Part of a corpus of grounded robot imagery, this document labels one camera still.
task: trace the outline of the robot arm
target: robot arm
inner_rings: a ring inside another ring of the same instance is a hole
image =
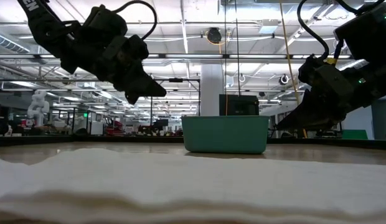
[[[125,91],[129,103],[140,96],[165,96],[165,89],[144,70],[142,60],[149,56],[144,39],[157,24],[153,7],[144,1],[130,1],[118,10],[93,7],[88,19],[61,21],[47,4],[49,0],[18,0],[29,20],[35,41],[61,61],[61,67],[73,74],[80,67],[118,91]],[[143,38],[126,38],[125,20],[117,15],[127,6],[140,3],[154,13],[154,25]]]
[[[298,17],[303,0],[298,7]],[[304,29],[325,48],[325,54],[309,56],[299,68],[298,78],[311,86],[302,103],[277,125],[278,129],[329,129],[343,121],[346,114],[371,105],[386,95],[386,8],[379,0],[373,5],[353,9],[338,0],[356,18],[334,31],[339,41],[334,58],[328,63],[327,44],[305,24]],[[343,43],[346,43],[356,60],[368,64],[361,68],[338,70],[336,62]]]

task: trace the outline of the folded cloth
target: folded cloth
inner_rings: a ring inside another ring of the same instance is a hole
[[[0,223],[386,223],[386,166],[62,152],[0,160]]]

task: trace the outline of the green panel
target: green panel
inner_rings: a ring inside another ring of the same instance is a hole
[[[343,130],[342,138],[368,140],[366,130]]]
[[[190,152],[261,154],[268,138],[267,116],[182,117]]]

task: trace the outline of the white humanoid robot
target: white humanoid robot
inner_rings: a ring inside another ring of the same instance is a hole
[[[34,117],[37,118],[35,126],[39,127],[44,124],[44,113],[49,112],[49,103],[45,101],[46,91],[37,90],[32,95],[32,102],[27,110],[26,126],[32,126]]]

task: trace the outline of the table surface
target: table surface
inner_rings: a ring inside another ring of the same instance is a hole
[[[201,154],[188,152],[183,144],[126,143],[126,142],[67,142],[26,146],[0,147],[0,158],[17,163],[36,164],[62,151],[81,148],[102,148],[117,152],[161,153],[219,159],[276,159],[289,161],[317,161],[348,164],[386,165],[386,151],[351,147],[309,144],[269,144],[261,155]]]

